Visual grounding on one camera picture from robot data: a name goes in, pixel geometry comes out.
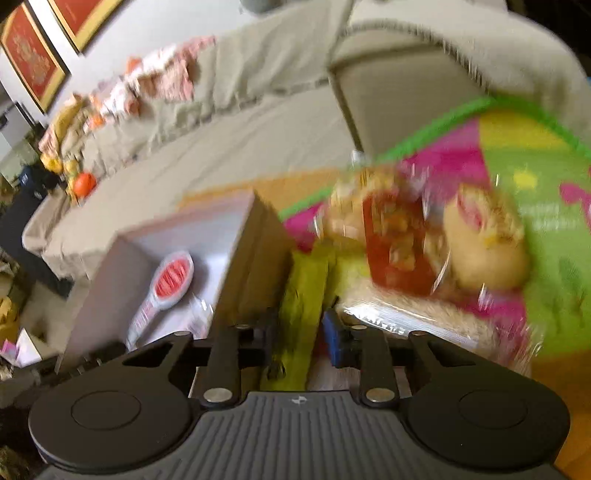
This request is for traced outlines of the yellow snack packet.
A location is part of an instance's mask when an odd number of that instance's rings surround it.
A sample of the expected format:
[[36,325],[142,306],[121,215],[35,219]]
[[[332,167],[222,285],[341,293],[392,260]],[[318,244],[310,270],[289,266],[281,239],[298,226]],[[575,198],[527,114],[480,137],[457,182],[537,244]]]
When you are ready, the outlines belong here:
[[335,251],[331,248],[318,248],[309,253],[294,251],[293,265],[280,301],[280,338],[260,380],[263,391],[307,389],[308,370],[334,265]]

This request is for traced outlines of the red dried fruit pouch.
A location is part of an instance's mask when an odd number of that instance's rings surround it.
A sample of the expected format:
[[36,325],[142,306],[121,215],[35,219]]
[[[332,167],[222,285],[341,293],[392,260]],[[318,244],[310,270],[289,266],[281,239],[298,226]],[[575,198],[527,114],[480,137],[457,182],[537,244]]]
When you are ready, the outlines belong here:
[[426,214],[420,191],[407,183],[363,199],[370,276],[377,286],[416,296],[450,294],[454,283],[443,227]]

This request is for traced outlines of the red round lollipop packet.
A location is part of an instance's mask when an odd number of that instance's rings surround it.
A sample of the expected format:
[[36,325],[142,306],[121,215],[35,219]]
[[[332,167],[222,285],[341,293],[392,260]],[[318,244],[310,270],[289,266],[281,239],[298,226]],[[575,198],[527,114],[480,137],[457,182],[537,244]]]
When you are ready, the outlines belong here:
[[176,305],[193,280],[194,263],[190,252],[177,251],[166,256],[155,270],[146,297],[129,325],[125,344],[133,350],[155,316]]

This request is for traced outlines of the pink cardboard box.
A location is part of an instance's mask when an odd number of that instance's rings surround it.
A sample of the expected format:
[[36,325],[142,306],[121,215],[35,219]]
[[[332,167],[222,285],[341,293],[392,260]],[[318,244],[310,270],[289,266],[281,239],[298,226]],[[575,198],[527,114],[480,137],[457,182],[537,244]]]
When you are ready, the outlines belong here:
[[133,350],[173,332],[204,338],[279,305],[294,239],[246,191],[202,201],[118,235],[82,303],[58,364],[112,342]]

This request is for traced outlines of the bread bun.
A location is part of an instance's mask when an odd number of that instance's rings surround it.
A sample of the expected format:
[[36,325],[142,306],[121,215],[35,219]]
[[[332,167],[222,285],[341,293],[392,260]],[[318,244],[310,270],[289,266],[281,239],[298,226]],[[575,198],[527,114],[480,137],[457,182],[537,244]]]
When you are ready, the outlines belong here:
[[452,272],[462,289],[507,292],[528,280],[531,261],[525,227],[512,203],[497,190],[459,185],[444,208],[443,227]]

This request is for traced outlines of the orange toy ball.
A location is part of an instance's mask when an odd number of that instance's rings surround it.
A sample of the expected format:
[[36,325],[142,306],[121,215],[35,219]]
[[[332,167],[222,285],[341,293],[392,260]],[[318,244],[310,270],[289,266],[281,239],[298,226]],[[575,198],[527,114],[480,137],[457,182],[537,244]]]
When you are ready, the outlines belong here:
[[77,199],[89,196],[97,185],[95,176],[91,173],[80,173],[73,181],[71,190]]

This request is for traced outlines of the beige sofa with cover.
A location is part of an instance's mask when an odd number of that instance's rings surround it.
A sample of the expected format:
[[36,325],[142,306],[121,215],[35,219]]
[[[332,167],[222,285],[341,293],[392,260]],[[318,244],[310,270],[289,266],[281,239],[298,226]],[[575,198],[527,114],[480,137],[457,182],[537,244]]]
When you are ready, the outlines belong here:
[[60,278],[97,270],[121,230],[184,195],[341,167],[352,117],[393,146],[479,97],[522,99],[590,141],[590,86],[543,27],[468,1],[311,1],[224,34],[197,55],[192,97],[151,99],[90,132],[74,118],[61,155],[97,179],[81,204],[49,194],[24,249]]

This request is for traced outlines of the yellow plush toy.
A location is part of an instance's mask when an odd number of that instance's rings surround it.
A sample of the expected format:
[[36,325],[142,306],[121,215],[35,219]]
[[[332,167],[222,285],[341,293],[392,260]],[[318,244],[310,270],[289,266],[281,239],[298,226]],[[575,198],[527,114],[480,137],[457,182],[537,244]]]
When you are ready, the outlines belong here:
[[58,113],[53,117],[39,141],[39,151],[50,157],[57,158],[60,152],[60,144],[65,137],[72,121],[79,111],[87,105],[87,98],[74,93],[62,105]]

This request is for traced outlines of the pink baby clothes pile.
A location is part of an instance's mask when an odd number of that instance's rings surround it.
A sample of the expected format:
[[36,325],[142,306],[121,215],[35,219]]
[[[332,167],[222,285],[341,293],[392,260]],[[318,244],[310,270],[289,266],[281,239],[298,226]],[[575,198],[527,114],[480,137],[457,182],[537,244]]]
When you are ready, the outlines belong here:
[[129,57],[125,73],[101,82],[89,94],[89,102],[101,116],[119,119],[138,116],[142,101],[190,101],[198,76],[197,56],[215,41],[214,36],[198,36],[143,57]]

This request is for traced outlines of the red framed picture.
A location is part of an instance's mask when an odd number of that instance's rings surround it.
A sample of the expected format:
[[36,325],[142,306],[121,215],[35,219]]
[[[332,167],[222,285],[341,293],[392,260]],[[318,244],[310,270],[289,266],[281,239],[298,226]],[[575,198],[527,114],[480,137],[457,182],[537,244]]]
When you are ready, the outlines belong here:
[[4,22],[1,46],[36,107],[47,114],[69,70],[28,1]]
[[82,53],[122,0],[49,0],[50,8],[77,53]]

